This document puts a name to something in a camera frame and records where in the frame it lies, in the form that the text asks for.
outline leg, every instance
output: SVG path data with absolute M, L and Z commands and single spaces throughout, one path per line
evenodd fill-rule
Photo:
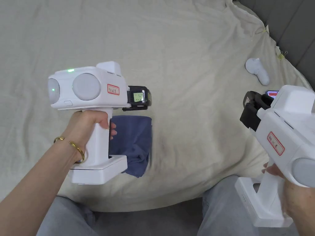
M 234 187 L 237 178 L 228 176 L 204 193 L 203 221 L 197 236 L 298 236 L 294 224 L 288 228 L 254 227 Z
M 45 216 L 37 236 L 85 236 L 97 234 L 92 230 L 94 215 L 87 207 L 68 198 L 56 197 Z

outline navy blue cloth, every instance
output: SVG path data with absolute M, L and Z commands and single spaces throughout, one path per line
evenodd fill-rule
M 111 155 L 126 155 L 127 174 L 143 176 L 152 147 L 152 119 L 146 116 L 117 115 L 111 119 L 117 135 L 109 141 Z

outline small display screen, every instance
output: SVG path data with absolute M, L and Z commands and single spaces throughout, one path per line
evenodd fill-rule
M 134 93 L 134 101 L 135 101 L 135 102 L 144 101 L 144 95 L 143 95 L 143 93 Z

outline bed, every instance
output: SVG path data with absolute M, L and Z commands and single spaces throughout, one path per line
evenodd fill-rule
M 141 178 L 104 185 L 67 178 L 59 195 L 94 211 L 139 211 L 199 197 L 231 174 L 257 176 L 267 156 L 239 121 L 249 90 L 311 88 L 257 17 L 232 0 L 7 0 L 0 3 L 0 199 L 64 130 L 72 111 L 50 107 L 57 70 L 114 60 L 129 85 L 147 86 L 153 148 Z M 244 67 L 260 57 L 271 83 Z M 117 111 L 114 115 L 125 114 Z

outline white base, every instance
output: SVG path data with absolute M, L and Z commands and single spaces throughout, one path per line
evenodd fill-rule
M 100 169 L 71 169 L 68 175 L 72 179 L 72 183 L 78 184 L 105 184 L 116 175 L 127 169 L 127 156 L 111 155 Z
M 277 212 L 270 212 L 264 208 L 253 184 L 259 183 L 256 179 L 240 177 L 235 183 L 235 188 L 241 201 L 247 209 L 249 216 L 256 227 L 289 227 L 293 220 L 291 217 L 284 216 L 281 207 Z

